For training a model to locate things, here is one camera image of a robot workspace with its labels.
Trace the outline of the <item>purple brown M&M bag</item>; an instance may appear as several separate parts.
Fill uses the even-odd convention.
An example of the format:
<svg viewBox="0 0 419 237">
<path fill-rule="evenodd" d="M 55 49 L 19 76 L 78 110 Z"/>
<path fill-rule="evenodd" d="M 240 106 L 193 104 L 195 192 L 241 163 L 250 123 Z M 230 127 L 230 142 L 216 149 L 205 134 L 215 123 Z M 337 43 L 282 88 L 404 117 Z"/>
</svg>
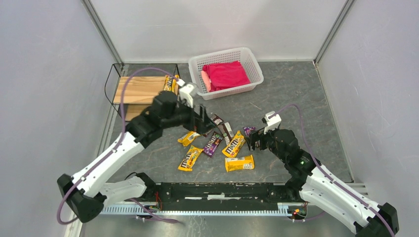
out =
<svg viewBox="0 0 419 237">
<path fill-rule="evenodd" d="M 255 131 L 255 127 L 253 127 L 253 126 L 245 126 L 245 127 L 243 127 L 243 130 L 244 130 L 244 134 L 245 134 L 245 136 L 250 136 L 250 134 L 253 132 L 253 131 Z"/>
</svg>

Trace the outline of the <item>yellow candy bag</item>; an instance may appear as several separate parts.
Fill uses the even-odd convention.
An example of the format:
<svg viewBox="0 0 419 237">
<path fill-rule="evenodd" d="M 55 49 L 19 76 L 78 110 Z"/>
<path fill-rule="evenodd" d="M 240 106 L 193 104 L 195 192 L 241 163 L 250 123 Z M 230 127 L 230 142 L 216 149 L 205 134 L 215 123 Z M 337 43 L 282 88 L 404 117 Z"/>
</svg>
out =
<svg viewBox="0 0 419 237">
<path fill-rule="evenodd" d="M 225 158 L 225 169 L 227 172 L 236 170 L 252 170 L 255 168 L 253 155 L 240 158 Z"/>
<path fill-rule="evenodd" d="M 163 90 L 164 91 L 171 91 L 175 94 L 178 94 L 177 79 L 179 79 L 179 75 L 174 75 L 173 77 L 169 76 L 169 75 L 166 75 Z"/>
<path fill-rule="evenodd" d="M 199 133 L 195 131 L 189 131 L 187 134 L 179 138 L 177 141 L 178 143 L 182 144 L 182 146 L 187 147 L 199 136 Z"/>
</svg>

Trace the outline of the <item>yellow M&M bag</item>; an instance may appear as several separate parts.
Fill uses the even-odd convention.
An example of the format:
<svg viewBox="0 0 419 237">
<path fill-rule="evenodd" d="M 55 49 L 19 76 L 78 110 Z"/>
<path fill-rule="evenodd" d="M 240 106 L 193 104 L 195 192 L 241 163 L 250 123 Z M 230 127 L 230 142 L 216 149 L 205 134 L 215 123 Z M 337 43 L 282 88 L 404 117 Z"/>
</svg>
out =
<svg viewBox="0 0 419 237">
<path fill-rule="evenodd" d="M 185 172 L 193 171 L 193 166 L 203 151 L 204 149 L 191 145 L 177 169 Z"/>
<path fill-rule="evenodd" d="M 241 131 L 237 131 L 233 139 L 230 141 L 230 143 L 222 150 L 222 153 L 227 158 L 235 158 L 237 154 L 239 153 L 240 149 L 245 143 L 245 137 L 241 133 Z"/>
</svg>

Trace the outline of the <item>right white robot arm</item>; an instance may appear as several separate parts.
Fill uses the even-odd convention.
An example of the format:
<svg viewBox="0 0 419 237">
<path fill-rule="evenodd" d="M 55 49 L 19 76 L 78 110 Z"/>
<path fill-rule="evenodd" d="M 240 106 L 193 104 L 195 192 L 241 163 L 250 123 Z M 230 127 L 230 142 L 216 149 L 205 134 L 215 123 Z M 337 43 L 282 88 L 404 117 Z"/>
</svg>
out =
<svg viewBox="0 0 419 237">
<path fill-rule="evenodd" d="M 291 130 L 263 128 L 246 137 L 250 150 L 268 149 L 291 175 L 286 182 L 290 198 L 316 205 L 344 224 L 357 237 L 393 237 L 399 230 L 397 210 L 360 194 L 333 175 L 302 149 Z"/>
</svg>

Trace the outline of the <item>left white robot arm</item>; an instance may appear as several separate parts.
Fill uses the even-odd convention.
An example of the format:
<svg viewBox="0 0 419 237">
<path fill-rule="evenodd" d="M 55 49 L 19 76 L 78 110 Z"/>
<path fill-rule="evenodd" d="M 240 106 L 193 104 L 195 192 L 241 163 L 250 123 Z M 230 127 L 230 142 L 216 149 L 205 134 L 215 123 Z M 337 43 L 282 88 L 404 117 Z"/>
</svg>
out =
<svg viewBox="0 0 419 237">
<path fill-rule="evenodd" d="M 112 146 L 79 172 L 73 175 L 62 174 L 57 179 L 62 195 L 56 213 L 58 223 L 72 223 L 61 219 L 65 204 L 78 220 L 86 223 L 109 205 L 141 197 L 147 189 L 141 177 L 135 176 L 117 183 L 107 181 L 127 161 L 162 137 L 164 129 L 178 126 L 203 135 L 216 125 L 207 115 L 205 106 L 200 105 L 199 112 L 195 112 L 190 94 L 181 92 L 175 95 L 173 92 L 161 91 L 151 106 L 123 126 Z"/>
</svg>

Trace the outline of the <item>brown candy bag top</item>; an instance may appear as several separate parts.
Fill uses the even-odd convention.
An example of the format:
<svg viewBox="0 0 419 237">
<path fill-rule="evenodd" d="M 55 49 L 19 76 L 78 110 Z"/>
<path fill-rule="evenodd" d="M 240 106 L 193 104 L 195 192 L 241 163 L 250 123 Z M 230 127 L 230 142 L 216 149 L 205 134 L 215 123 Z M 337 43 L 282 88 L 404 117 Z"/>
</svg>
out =
<svg viewBox="0 0 419 237">
<path fill-rule="evenodd" d="M 212 114 L 212 116 L 211 116 L 211 118 L 210 118 L 213 122 L 214 122 L 214 124 L 216 125 L 216 126 L 218 126 L 218 125 L 220 125 L 220 124 L 222 124 L 223 122 L 224 122 L 224 120 L 220 117 L 220 116 L 218 116 L 217 114 Z M 212 131 L 214 130 L 214 128 L 211 128 L 208 132 L 206 132 L 203 136 L 204 137 L 207 137 Z"/>
</svg>

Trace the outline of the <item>brown candy bag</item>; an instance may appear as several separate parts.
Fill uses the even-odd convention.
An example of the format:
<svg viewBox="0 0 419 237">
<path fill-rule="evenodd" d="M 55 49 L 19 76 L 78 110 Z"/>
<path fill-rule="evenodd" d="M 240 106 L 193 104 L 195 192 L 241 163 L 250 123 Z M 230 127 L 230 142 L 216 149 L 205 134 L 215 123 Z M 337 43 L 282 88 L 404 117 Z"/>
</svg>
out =
<svg viewBox="0 0 419 237">
<path fill-rule="evenodd" d="M 229 122 L 223 122 L 223 123 L 219 124 L 217 127 L 220 130 L 226 145 L 228 146 L 230 144 L 231 140 L 235 136 L 233 130 L 231 129 L 230 123 Z"/>
<path fill-rule="evenodd" d="M 213 122 L 214 122 L 214 124 L 216 125 L 216 126 L 218 126 L 218 125 L 220 125 L 220 124 L 222 124 L 223 122 L 224 122 L 224 120 L 220 117 L 220 116 L 218 116 L 217 114 L 212 114 L 212 116 L 211 116 L 211 118 L 210 118 Z M 208 132 L 206 132 L 203 136 L 204 137 L 207 137 L 212 131 L 214 130 L 214 128 L 211 128 Z"/>
</svg>

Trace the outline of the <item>purple candy bag centre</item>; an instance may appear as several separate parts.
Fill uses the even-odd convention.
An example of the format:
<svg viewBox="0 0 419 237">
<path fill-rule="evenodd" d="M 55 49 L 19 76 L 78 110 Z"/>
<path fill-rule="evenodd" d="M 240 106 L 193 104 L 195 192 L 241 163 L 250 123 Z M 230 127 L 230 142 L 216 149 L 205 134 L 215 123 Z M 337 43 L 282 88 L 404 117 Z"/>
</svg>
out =
<svg viewBox="0 0 419 237">
<path fill-rule="evenodd" d="M 206 143 L 206 145 L 203 148 L 203 153 L 207 155 L 208 157 L 213 157 L 216 149 L 220 145 L 220 143 L 223 141 L 223 136 L 214 131 L 212 136 L 210 137 L 210 140 Z"/>
</svg>

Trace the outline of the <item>brown candy bag middle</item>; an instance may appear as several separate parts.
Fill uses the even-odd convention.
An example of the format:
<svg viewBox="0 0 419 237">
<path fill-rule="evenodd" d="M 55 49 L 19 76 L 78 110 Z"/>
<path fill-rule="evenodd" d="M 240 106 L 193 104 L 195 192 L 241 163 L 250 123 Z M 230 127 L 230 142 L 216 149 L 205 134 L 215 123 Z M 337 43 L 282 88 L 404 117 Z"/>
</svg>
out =
<svg viewBox="0 0 419 237">
<path fill-rule="evenodd" d="M 223 123 L 219 124 L 217 127 L 220 130 L 226 145 L 228 146 L 230 144 L 231 140 L 235 136 L 233 130 L 231 129 L 230 123 L 229 122 L 223 122 Z"/>
</svg>

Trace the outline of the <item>pink folded cloth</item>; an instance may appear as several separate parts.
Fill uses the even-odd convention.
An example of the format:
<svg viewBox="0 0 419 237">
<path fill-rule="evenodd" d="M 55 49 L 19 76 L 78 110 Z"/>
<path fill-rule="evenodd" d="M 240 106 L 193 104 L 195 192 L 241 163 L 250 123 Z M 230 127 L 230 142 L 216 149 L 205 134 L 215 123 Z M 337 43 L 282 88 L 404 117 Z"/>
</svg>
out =
<svg viewBox="0 0 419 237">
<path fill-rule="evenodd" d="M 239 61 L 203 65 L 201 77 L 208 92 L 215 92 L 250 84 Z"/>
</svg>

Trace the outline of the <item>white plastic basket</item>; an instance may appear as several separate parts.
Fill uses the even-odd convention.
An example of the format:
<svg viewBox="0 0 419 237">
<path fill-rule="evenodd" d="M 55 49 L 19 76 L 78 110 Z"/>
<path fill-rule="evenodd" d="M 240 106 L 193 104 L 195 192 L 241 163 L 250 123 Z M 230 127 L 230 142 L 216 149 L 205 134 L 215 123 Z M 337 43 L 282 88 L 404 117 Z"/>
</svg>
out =
<svg viewBox="0 0 419 237">
<path fill-rule="evenodd" d="M 264 81 L 262 70 L 247 47 L 194 56 L 188 66 L 198 95 L 205 100 L 251 91 Z"/>
</svg>

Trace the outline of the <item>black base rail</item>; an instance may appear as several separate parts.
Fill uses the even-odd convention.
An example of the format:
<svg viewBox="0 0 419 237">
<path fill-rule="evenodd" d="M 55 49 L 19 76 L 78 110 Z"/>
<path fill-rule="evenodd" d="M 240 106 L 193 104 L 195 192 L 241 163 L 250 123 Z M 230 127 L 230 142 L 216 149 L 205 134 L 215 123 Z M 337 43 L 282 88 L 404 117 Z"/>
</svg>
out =
<svg viewBox="0 0 419 237">
<path fill-rule="evenodd" d="M 157 203 L 162 211 L 268 211 L 303 202 L 281 183 L 157 183 L 136 201 Z"/>
</svg>

